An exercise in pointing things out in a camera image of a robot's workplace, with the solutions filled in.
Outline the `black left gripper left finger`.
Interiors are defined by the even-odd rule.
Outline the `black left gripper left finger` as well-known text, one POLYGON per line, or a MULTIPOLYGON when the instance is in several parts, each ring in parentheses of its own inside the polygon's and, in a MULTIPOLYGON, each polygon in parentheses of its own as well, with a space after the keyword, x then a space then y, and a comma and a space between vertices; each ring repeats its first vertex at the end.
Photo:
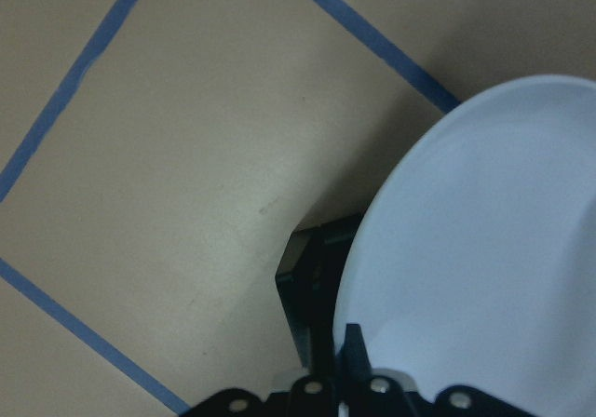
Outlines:
POLYGON ((332 324, 342 273, 362 221, 360 214, 295 231, 275 282, 301 364, 332 376, 336 355, 332 324))

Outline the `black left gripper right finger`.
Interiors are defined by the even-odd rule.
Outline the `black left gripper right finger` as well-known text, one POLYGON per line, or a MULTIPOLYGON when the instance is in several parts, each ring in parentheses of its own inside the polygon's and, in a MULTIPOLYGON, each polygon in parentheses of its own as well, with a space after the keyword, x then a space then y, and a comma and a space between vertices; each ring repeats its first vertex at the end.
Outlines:
POLYGON ((372 374, 372 366, 361 327, 349 323, 345 327, 343 344, 343 375, 347 383, 362 383, 372 374))

